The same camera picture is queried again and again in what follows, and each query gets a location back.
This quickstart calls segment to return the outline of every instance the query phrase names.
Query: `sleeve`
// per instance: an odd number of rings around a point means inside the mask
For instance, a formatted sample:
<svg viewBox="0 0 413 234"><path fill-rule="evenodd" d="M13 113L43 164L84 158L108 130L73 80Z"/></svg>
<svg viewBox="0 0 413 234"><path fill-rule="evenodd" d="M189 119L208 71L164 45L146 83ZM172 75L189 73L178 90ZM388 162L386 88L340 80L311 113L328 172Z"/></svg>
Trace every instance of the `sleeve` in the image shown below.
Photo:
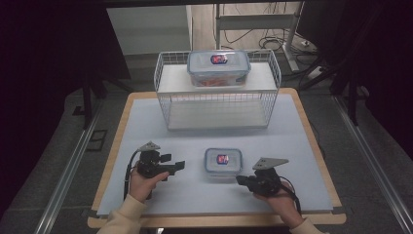
<svg viewBox="0 0 413 234"><path fill-rule="evenodd" d="M289 231L291 234L323 234L307 218L299 226Z"/></svg>
<svg viewBox="0 0 413 234"><path fill-rule="evenodd" d="M146 205L136 201L128 194L119 210L109 214L106 224L100 228L97 234L136 234L140 229L140 216L146 209Z"/></svg>

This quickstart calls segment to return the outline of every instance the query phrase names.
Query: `black cable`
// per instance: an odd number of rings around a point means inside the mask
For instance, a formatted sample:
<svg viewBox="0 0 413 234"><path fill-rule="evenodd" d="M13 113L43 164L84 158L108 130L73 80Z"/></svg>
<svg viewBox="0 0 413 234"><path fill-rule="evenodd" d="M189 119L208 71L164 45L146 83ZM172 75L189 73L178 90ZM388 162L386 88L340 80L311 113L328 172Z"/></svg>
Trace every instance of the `black cable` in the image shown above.
<svg viewBox="0 0 413 234"><path fill-rule="evenodd" d="M276 49L273 49L273 51L277 51L282 47L282 43L279 41L277 37L269 36L269 37L263 37L258 41L258 45L260 49L267 49L266 45L268 43L278 43L279 46Z"/></svg>
<svg viewBox="0 0 413 234"><path fill-rule="evenodd" d="M128 192L129 192L129 183L130 183L130 180L131 180L131 170L132 170L131 163L133 162L134 156L136 155L137 152L138 152L138 150L134 151L134 153L131 156L131 160L128 163L128 166L127 166L127 172L125 174L124 200L125 200L125 198L127 198L127 195L128 195Z"/></svg>
<svg viewBox="0 0 413 234"><path fill-rule="evenodd" d="M276 9L279 7L279 2L276 2L276 4L274 5L274 9L273 9L273 14L276 13Z"/></svg>
<svg viewBox="0 0 413 234"><path fill-rule="evenodd" d="M297 212L301 214L301 204L300 204L300 199L298 199L297 195L295 194L295 188L294 185L292 185L291 181L288 180L288 178L279 176L279 178L285 179L289 185L291 186L291 189L286 187L285 185L281 184L281 188L288 193L289 196L291 196L291 199L295 202L295 206L297 208Z"/></svg>
<svg viewBox="0 0 413 234"><path fill-rule="evenodd" d="M222 15L225 15L225 4L223 4L222 7ZM250 29L248 32L246 32L244 35L242 35L241 37L239 37L238 39L234 40L234 41L230 41L227 37L227 30L224 30L224 35L225 35L225 39L227 40L227 42L229 44L233 44L235 42L238 42L239 40L241 40L243 37L245 37L249 32L253 31L254 29Z"/></svg>
<svg viewBox="0 0 413 234"><path fill-rule="evenodd" d="M271 14L271 5L272 5L272 3L269 3L269 4L268 4L268 7L266 7L266 8L264 9L263 14L265 13L265 11L267 11L267 9L268 9L268 13L267 13L267 14ZM276 12L277 6L278 6L278 2L275 3L272 14L274 14L274 13ZM270 29L264 30L263 33L262 33L263 35L261 36L261 38L267 37L269 30L270 30Z"/></svg>
<svg viewBox="0 0 413 234"><path fill-rule="evenodd" d="M355 25L353 25L352 27L350 27L349 30L346 31L345 35L342 36L336 43L335 45L342 45L342 44L346 44L346 40L349 40L349 38L353 38L354 35L356 34L356 32L359 30L360 28L360 24L356 23ZM323 52L319 53L318 58L310 65L310 67L308 68L308 70L313 70L314 68L316 68L320 62L322 62L322 60L325 58L325 55L331 55L332 57L334 55L337 55L337 51L339 51L338 53L342 53L342 51L337 50L337 48L335 46L331 46L329 48L326 48L325 50L323 50ZM347 54L341 58L340 61L337 62L337 64L333 64L333 66L335 67L341 67L345 62L347 61ZM303 78L308 75L307 73L305 73L299 82L297 93L298 96L300 96L300 92L301 92L301 82L303 80Z"/></svg>
<svg viewBox="0 0 413 234"><path fill-rule="evenodd" d="M230 49L230 50L234 50L234 48L232 48L232 47L227 47L227 46L221 46L221 48L227 48L227 49Z"/></svg>
<svg viewBox="0 0 413 234"><path fill-rule="evenodd" d="M265 48L265 45L262 45L262 44L261 44L263 40L270 40L271 42L276 42L276 41L278 41L278 43L281 45L281 47L282 47L282 44L286 41L285 39L281 39L281 38L279 38L278 36L265 36L265 37L262 37L262 38L258 41L258 45L259 45L259 47L260 47L261 49L267 49L267 48ZM318 54L319 54L317 51L309 52L309 51L300 50L300 49L296 48L296 47L293 46L293 45L290 46L290 51L291 51L291 53L292 53L293 55L309 55L309 56L315 56L315 55L318 55Z"/></svg>
<svg viewBox="0 0 413 234"><path fill-rule="evenodd" d="M241 14L240 10L238 10L238 4L235 4L235 9L237 10L238 14Z"/></svg>
<svg viewBox="0 0 413 234"><path fill-rule="evenodd" d="M298 87L296 89L298 96L301 96L301 83L303 82L304 77L308 76L311 71L314 70L314 68L316 68L321 61L323 60L323 56L319 55L316 60L313 61L313 63L306 69L306 72L300 77L300 81L298 82Z"/></svg>

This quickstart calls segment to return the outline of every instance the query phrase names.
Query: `plastic food container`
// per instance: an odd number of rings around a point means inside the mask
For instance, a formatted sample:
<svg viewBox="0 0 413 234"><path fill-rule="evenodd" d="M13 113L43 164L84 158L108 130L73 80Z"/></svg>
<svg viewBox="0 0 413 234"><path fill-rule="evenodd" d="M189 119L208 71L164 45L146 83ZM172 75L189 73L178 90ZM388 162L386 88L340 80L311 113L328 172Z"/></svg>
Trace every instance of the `plastic food container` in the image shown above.
<svg viewBox="0 0 413 234"><path fill-rule="evenodd" d="M209 148L205 167L210 176L235 177L243 169L243 154L235 148Z"/></svg>
<svg viewBox="0 0 413 234"><path fill-rule="evenodd" d="M242 86L250 69L245 51L191 52L187 62L196 87Z"/></svg>

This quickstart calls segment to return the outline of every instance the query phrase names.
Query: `clear plastic box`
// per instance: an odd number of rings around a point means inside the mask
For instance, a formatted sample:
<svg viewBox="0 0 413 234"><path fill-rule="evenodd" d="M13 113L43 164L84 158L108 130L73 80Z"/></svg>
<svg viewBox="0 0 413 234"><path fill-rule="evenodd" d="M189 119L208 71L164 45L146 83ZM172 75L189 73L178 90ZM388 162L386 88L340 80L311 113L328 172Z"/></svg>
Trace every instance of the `clear plastic box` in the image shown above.
<svg viewBox="0 0 413 234"><path fill-rule="evenodd" d="M243 169L243 154L236 148L209 148L205 167L210 176L234 177Z"/></svg>
<svg viewBox="0 0 413 234"><path fill-rule="evenodd" d="M196 87L242 86L251 66L245 51L196 51L187 70Z"/></svg>
<svg viewBox="0 0 413 234"><path fill-rule="evenodd" d="M271 50L246 51L251 70L243 86L196 87L187 72L190 52L160 53L155 91L170 131L267 128L281 85Z"/></svg>

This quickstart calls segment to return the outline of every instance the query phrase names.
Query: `gray floor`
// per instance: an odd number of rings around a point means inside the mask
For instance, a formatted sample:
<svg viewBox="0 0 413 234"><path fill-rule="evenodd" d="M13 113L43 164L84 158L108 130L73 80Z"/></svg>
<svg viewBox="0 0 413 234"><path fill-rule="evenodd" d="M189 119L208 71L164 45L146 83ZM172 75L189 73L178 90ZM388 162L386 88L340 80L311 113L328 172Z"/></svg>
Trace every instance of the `gray floor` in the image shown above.
<svg viewBox="0 0 413 234"><path fill-rule="evenodd" d="M299 76L290 75L283 54L277 54L277 58L282 68L282 86L296 88ZM153 91L154 57L129 56L126 59L132 79L123 82L139 92ZM336 102L329 94L329 84L330 80L325 80L301 92L300 98L314 127L337 193L346 209L347 221L343 225L319 225L318 228L330 233L403 233L355 139L346 127ZM105 86L109 94L103 101L101 114L94 128L96 131L106 131L105 141L100 150L98 143L89 143L89 150L83 155L51 233L95 233L97 231L88 227L87 219L128 97L128 93L109 83L105 83ZM80 91L67 97L65 112L55 135L13 204L5 212L0 222L0 233L34 232L60 175L81 137L83 117L74 116L72 113L76 106L82 105L82 101ZM363 101L357 104L357 119L359 128L386 175L408 210L412 211L413 162L371 116ZM165 233L173 233L173 231L193 233L195 230L166 230ZM198 229L196 231L198 233L283 233L284 230L245 228Z"/></svg>

